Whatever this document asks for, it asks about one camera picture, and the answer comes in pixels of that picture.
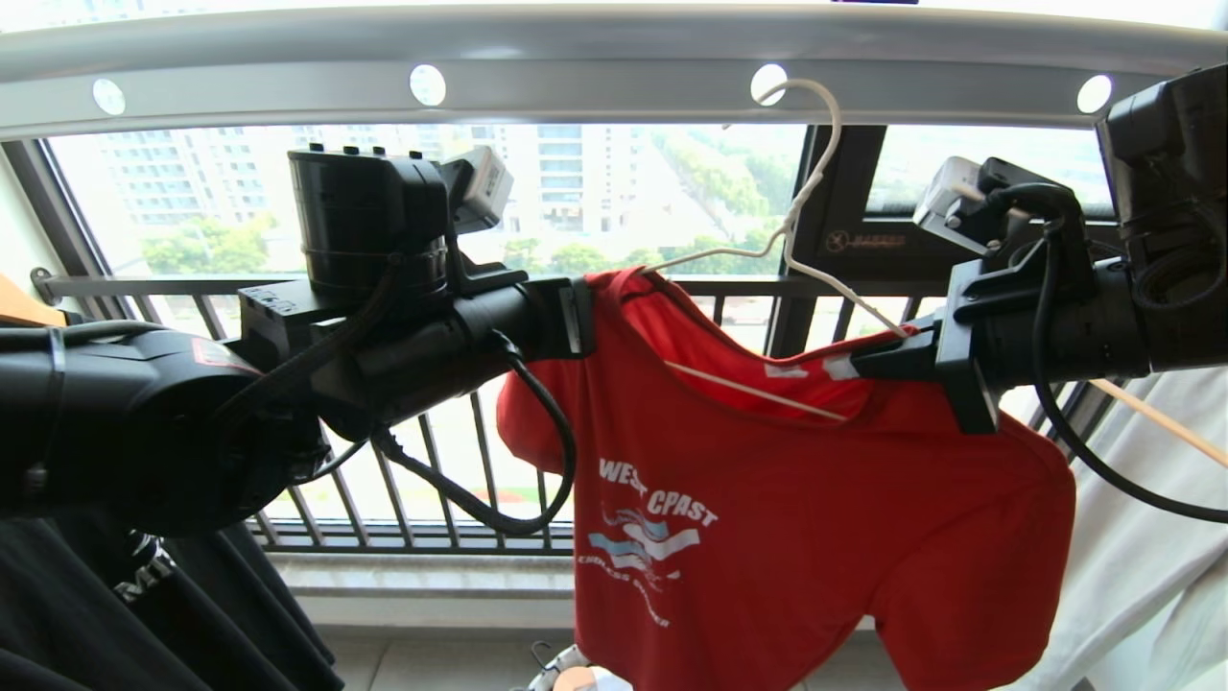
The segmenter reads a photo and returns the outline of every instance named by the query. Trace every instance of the orange hanger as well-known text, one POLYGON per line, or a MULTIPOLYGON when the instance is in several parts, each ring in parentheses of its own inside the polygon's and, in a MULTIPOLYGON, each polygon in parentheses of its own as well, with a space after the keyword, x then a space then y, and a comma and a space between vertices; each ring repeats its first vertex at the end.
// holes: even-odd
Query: orange hanger
POLYGON ((0 274, 0 322, 28 325, 66 325, 64 312, 26 295, 9 276, 0 274))

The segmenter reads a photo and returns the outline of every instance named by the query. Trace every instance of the logo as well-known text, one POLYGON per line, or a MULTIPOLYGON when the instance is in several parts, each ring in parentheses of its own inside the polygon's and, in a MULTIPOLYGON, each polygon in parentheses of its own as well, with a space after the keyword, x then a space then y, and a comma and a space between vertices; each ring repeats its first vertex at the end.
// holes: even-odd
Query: logo
POLYGON ((853 249, 895 249, 896 247, 903 247, 907 243, 907 236, 900 233, 878 232, 849 234, 845 230, 836 230, 828 233, 823 244, 828 248, 828 252, 839 254, 849 247, 852 247, 853 249))

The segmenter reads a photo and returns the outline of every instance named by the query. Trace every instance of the metal railing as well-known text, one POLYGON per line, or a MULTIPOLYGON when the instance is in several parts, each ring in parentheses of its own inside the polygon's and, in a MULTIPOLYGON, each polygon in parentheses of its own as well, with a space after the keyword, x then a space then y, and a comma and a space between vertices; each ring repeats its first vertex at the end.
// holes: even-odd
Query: metal railing
MULTIPOLYGON (((41 293, 49 302, 61 297, 77 298, 115 298, 126 301, 129 308, 139 313, 142 318, 158 323, 167 323, 156 306, 158 297, 178 296, 177 301, 183 304, 192 304, 198 317, 198 330, 214 339, 225 339, 237 335, 233 329, 227 329, 226 320, 219 313, 216 296, 233 296, 241 287, 276 282, 298 277, 295 275, 251 275, 242 277, 228 276, 192 276, 192 277, 117 277, 117 276, 90 276, 90 277, 64 277, 42 272, 36 277, 36 284, 41 293)), ((696 303, 707 308, 709 315, 717 324, 726 322, 728 307, 733 299, 743 297, 768 297, 771 303, 760 304, 763 307, 764 322, 763 336, 764 347, 772 335, 774 326, 781 324, 772 314, 781 308, 781 302, 790 299, 815 299, 818 297, 830 297, 834 291, 815 280, 798 276, 686 276, 677 280, 678 285, 691 295, 696 303)), ((853 285, 856 290, 866 296, 890 296, 903 299, 900 313, 888 314, 900 320, 915 318, 925 297, 936 296, 942 286, 927 284, 901 284, 893 281, 862 282, 853 285)), ((853 304, 849 299, 841 299, 835 313, 834 326, 829 335, 824 334, 820 340, 812 341, 809 347, 814 349, 829 341, 844 340, 849 335, 850 325, 853 322, 853 304)), ((758 329, 752 329, 758 336, 758 329)), ((472 437, 467 441, 472 458, 469 461, 480 461, 481 475, 485 481, 486 497, 494 506, 499 506, 500 486, 496 482, 494 464, 491 460, 491 441, 486 432, 488 411, 484 409, 481 398, 474 393, 469 395, 469 407, 473 416, 472 437)), ((421 448, 425 452, 425 461, 433 469, 440 470, 443 465, 437 443, 437 433, 432 425, 431 412, 422 414, 416 420, 418 433, 421 436, 421 448)), ((248 523, 253 534, 263 542, 265 550, 279 552, 411 552, 411 554, 468 554, 468 555, 570 555, 572 550, 572 524, 566 520, 556 520, 542 533, 527 538, 511 538, 468 520, 468 517, 458 511, 446 500, 442 493, 437 493, 438 520, 422 520, 410 517, 422 515, 430 512, 414 511, 405 498, 403 487, 393 469, 394 464, 388 461, 378 450, 372 449, 375 463, 378 468, 379 479, 383 484, 383 493, 387 495, 392 509, 392 519, 363 519, 362 502, 356 498, 350 484, 338 469, 328 481, 333 484, 333 490, 344 508, 344 518, 321 517, 312 511, 311 503, 305 497, 301 487, 290 487, 282 501, 289 500, 292 504, 293 518, 270 517, 265 512, 254 515, 248 523)), ((537 503, 540 509, 546 506, 546 479, 537 471, 537 503)))

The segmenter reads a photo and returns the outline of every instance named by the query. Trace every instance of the t-shirt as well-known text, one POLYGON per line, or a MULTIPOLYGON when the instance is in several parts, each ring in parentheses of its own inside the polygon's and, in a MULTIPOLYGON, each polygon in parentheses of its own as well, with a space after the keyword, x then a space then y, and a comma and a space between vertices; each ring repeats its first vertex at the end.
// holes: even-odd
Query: t-shirt
MULTIPOLYGON (((597 351, 532 366, 576 433, 576 639, 637 691, 783 691, 863 615, 905 685, 984 691, 1045 649, 1074 512, 1062 454, 1003 417, 960 434, 933 383, 850 378, 850 351, 745 351, 675 285, 588 276, 597 351), (666 363, 837 414, 834 421, 666 363)), ((499 432, 560 473, 516 378, 499 432)))

